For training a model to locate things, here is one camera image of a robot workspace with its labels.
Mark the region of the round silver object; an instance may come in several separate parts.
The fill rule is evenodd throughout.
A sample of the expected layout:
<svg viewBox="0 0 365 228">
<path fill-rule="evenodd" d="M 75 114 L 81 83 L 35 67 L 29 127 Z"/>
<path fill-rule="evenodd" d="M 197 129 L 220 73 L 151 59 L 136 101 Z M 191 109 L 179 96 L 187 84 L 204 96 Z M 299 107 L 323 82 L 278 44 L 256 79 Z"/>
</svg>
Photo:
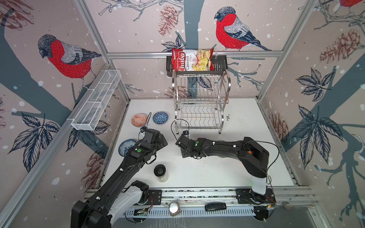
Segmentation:
<svg viewBox="0 0 365 228">
<path fill-rule="evenodd" d="M 168 208 L 169 208 L 169 214 L 172 217 L 177 216 L 178 214 L 181 213 L 180 205 L 176 201 L 170 203 Z"/>
</svg>

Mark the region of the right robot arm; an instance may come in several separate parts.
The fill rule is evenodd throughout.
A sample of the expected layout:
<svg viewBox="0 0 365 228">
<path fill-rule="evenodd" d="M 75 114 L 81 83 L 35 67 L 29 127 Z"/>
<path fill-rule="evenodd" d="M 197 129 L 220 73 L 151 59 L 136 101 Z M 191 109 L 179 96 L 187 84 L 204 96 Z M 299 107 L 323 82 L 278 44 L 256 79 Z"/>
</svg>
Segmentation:
<svg viewBox="0 0 365 228">
<path fill-rule="evenodd" d="M 252 187 L 248 197 L 241 197 L 246 202 L 256 204 L 266 200 L 267 178 L 270 153 L 250 137 L 242 141 L 213 141 L 206 138 L 196 140 L 180 136 L 175 143 L 189 157 L 220 156 L 239 160 L 252 177 Z"/>
</svg>

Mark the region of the blue floral bowl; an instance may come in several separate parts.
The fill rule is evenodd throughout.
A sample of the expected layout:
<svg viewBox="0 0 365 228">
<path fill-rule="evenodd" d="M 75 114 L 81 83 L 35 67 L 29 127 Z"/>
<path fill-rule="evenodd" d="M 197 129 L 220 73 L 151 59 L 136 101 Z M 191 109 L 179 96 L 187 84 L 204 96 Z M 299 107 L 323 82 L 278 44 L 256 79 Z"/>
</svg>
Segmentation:
<svg viewBox="0 0 365 228">
<path fill-rule="evenodd" d="M 118 153 L 120 156 L 125 157 L 129 148 L 133 147 L 136 144 L 136 140 L 134 139 L 128 139 L 123 141 L 119 148 L 118 148 Z"/>
</svg>

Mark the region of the black remote device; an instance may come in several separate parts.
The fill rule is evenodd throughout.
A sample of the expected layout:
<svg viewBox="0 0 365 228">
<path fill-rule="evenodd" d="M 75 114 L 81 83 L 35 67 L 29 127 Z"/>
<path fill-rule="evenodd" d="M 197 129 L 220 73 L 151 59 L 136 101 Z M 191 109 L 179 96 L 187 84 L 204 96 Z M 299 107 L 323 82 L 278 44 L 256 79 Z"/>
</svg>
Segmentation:
<svg viewBox="0 0 365 228">
<path fill-rule="evenodd" d="M 221 211 L 226 210 L 227 206 L 225 203 L 215 202 L 215 203 L 208 203 L 204 206 L 206 212 L 213 212 L 213 211 Z"/>
</svg>

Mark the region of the black lidded glass jar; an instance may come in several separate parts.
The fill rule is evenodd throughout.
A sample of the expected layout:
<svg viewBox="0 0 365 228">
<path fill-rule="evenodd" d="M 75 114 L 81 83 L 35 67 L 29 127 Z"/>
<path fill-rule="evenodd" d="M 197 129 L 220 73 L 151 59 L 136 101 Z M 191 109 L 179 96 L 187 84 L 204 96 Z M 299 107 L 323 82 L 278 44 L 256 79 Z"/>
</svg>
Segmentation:
<svg viewBox="0 0 365 228">
<path fill-rule="evenodd" d="M 166 182 L 168 180 L 168 173 L 166 167 L 163 164 L 158 164 L 154 168 L 154 175 L 159 180 L 159 182 Z"/>
</svg>

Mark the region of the dark blue patterned bowl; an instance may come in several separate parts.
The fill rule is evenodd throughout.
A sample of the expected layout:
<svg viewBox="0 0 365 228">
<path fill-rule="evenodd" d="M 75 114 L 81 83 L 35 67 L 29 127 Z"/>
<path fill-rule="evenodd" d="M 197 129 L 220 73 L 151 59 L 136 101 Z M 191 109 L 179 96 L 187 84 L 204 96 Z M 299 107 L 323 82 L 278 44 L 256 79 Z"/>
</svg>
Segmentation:
<svg viewBox="0 0 365 228">
<path fill-rule="evenodd" d="M 153 122 L 158 125 L 165 124 L 168 119 L 169 115 L 164 111 L 157 112 L 153 115 Z"/>
</svg>

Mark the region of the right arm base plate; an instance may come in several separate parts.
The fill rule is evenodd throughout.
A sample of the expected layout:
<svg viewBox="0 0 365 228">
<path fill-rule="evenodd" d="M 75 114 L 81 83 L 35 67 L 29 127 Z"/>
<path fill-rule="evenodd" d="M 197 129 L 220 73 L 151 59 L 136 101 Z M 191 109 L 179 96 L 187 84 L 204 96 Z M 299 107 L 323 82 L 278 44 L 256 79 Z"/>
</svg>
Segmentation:
<svg viewBox="0 0 365 228">
<path fill-rule="evenodd" d="M 235 192 L 239 204 L 276 204 L 275 194 L 272 188 L 267 188 L 264 195 L 255 193 L 250 188 L 236 189 Z"/>
</svg>

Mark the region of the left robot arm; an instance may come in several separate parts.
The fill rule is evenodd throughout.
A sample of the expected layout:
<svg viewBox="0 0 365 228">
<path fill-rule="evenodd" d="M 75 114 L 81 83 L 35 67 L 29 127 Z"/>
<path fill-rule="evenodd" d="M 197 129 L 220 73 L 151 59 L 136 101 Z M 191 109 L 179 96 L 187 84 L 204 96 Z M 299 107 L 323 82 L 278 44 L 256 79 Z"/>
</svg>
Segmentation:
<svg viewBox="0 0 365 228">
<path fill-rule="evenodd" d="M 136 180 L 123 188 L 157 151 L 168 145 L 162 133 L 147 129 L 143 139 L 129 148 L 122 163 L 107 182 L 86 202 L 78 201 L 71 211 L 72 228 L 110 228 L 134 204 L 146 203 L 149 187 Z"/>
</svg>

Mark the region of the steel two-tier dish rack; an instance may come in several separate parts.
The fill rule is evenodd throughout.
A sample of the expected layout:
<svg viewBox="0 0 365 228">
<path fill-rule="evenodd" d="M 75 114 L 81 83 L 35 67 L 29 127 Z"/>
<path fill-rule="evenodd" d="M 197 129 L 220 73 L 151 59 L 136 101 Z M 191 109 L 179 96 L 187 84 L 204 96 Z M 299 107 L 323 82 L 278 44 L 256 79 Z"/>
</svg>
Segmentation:
<svg viewBox="0 0 365 228">
<path fill-rule="evenodd" d="M 218 130 L 221 134 L 230 90 L 231 78 L 227 70 L 173 70 L 175 133 L 178 134 L 180 130 L 205 129 Z"/>
</svg>

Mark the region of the red cassava chips bag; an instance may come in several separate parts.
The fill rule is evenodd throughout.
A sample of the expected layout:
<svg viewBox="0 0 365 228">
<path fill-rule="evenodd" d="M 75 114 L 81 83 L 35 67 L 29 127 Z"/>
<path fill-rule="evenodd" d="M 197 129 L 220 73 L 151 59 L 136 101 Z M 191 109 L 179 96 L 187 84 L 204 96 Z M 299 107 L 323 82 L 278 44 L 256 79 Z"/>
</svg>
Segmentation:
<svg viewBox="0 0 365 228">
<path fill-rule="evenodd" d="M 175 71 L 213 71 L 214 49 L 172 49 L 172 65 Z"/>
</svg>

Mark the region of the black wall basket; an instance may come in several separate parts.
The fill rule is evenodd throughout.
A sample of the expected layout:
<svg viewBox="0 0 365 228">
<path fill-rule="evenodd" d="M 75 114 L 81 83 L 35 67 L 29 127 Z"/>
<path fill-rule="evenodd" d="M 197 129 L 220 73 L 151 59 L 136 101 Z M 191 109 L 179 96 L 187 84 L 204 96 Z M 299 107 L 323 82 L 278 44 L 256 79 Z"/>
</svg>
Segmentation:
<svg viewBox="0 0 365 228">
<path fill-rule="evenodd" d="M 217 57 L 212 57 L 212 66 L 216 71 L 224 71 L 228 69 L 227 57 L 221 55 L 218 55 Z M 173 65 L 171 56 L 168 56 L 166 58 L 166 73 L 168 77 L 172 77 Z"/>
</svg>

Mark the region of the red patterned bowl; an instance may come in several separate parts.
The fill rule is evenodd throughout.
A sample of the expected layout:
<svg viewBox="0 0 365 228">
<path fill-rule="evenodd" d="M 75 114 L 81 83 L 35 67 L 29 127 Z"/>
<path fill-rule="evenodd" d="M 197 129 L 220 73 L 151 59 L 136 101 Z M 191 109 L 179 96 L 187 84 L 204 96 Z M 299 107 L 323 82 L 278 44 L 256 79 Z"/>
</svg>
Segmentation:
<svg viewBox="0 0 365 228">
<path fill-rule="evenodd" d="M 147 115 L 143 113 L 138 113 L 134 115 L 131 119 L 131 124 L 135 127 L 143 127 L 147 122 Z"/>
</svg>

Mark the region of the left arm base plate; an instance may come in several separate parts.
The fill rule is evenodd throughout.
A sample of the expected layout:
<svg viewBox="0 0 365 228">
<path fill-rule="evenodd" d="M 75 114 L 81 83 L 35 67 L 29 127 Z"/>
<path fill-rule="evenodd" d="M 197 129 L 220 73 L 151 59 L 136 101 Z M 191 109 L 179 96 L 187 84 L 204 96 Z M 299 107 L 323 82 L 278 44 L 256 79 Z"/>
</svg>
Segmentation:
<svg viewBox="0 0 365 228">
<path fill-rule="evenodd" d="M 136 186 L 131 186 L 118 199 L 118 204 L 123 207 L 132 206 L 155 206 L 161 204 L 161 190 L 141 190 Z"/>
</svg>

